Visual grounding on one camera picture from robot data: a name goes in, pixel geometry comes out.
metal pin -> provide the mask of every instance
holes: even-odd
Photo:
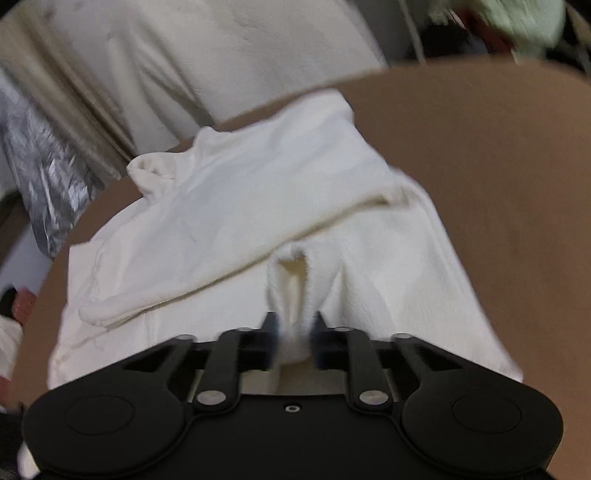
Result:
[[[219,390],[205,390],[197,395],[197,401],[201,405],[207,406],[219,405],[220,403],[225,402],[226,398],[226,394]]]
[[[359,399],[366,405],[382,405],[388,401],[389,397],[386,392],[381,390],[366,390],[359,396]]]

pink object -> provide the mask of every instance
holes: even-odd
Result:
[[[17,296],[12,304],[12,316],[22,326],[25,326],[31,316],[36,301],[37,296],[28,288],[18,290]]]

brown cardboard surface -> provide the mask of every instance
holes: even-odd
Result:
[[[591,89],[551,66],[505,61],[396,67],[337,85],[359,131],[430,194],[482,307],[565,422],[551,463],[591,478]],[[236,129],[277,102],[220,126]],[[105,192],[69,238],[88,240],[139,198]],[[66,298],[67,248],[39,295],[14,373],[14,399],[46,389]]]

white cloth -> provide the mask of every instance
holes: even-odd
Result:
[[[425,192],[361,137],[335,90],[185,153],[129,165],[144,194],[70,249],[50,386],[170,337],[281,317],[280,360],[308,355],[320,310],[374,339],[408,332],[521,378]]]
[[[125,0],[113,8],[111,70],[139,153],[387,65],[346,0]]]
[[[22,327],[12,319],[0,315],[0,377],[12,378],[12,370],[21,346]]]

folded cloth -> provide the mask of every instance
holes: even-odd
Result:
[[[70,249],[51,387],[175,335],[256,327],[267,310],[282,363],[309,355],[319,310],[521,378],[430,199],[363,140],[339,92],[236,132],[203,129],[187,152],[128,171],[144,198]]]

